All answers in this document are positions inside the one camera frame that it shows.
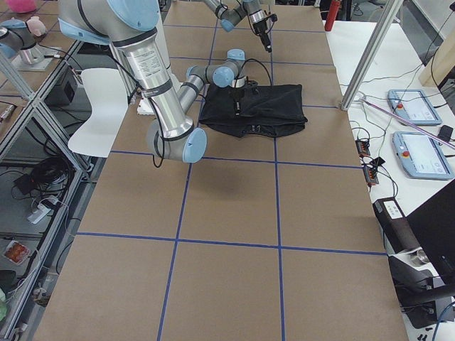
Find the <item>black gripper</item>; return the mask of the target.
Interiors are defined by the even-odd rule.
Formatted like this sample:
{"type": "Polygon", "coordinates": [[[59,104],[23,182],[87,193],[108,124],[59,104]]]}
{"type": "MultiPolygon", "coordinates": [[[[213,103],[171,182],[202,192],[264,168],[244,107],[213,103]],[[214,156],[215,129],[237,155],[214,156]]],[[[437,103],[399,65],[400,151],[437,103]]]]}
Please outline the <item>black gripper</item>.
{"type": "Polygon", "coordinates": [[[269,32],[267,25],[268,20],[272,23],[276,22],[277,15],[271,12],[255,12],[251,15],[252,29],[255,32],[255,35],[261,35],[262,45],[264,46],[264,49],[270,53],[272,52],[272,44],[269,35],[267,34],[269,32]]]}
{"type": "Polygon", "coordinates": [[[254,80],[235,80],[229,89],[229,95],[234,100],[235,114],[241,114],[241,100],[245,97],[246,91],[257,91],[258,83],[254,80]]]}

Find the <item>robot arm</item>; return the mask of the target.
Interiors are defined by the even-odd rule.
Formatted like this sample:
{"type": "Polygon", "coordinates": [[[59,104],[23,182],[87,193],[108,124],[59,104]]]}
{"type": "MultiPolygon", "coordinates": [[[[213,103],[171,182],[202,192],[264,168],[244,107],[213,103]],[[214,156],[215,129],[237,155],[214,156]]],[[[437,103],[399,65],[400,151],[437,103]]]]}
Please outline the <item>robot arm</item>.
{"type": "Polygon", "coordinates": [[[206,150],[207,136],[186,112],[204,85],[231,87],[246,84],[245,53],[232,49],[221,65],[192,67],[179,89],[162,57],[166,45],[156,43],[161,14],[157,1],[60,1],[61,32],[74,40],[113,45],[127,59],[144,101],[153,109],[146,141],[153,156],[195,163],[206,150]]]}
{"type": "Polygon", "coordinates": [[[277,21],[277,15],[265,11],[259,1],[237,1],[237,6],[234,8],[229,8],[222,1],[205,0],[203,3],[220,20],[222,28],[227,32],[231,32],[246,18],[251,31],[260,39],[264,49],[268,53],[272,52],[269,32],[277,21]]]}

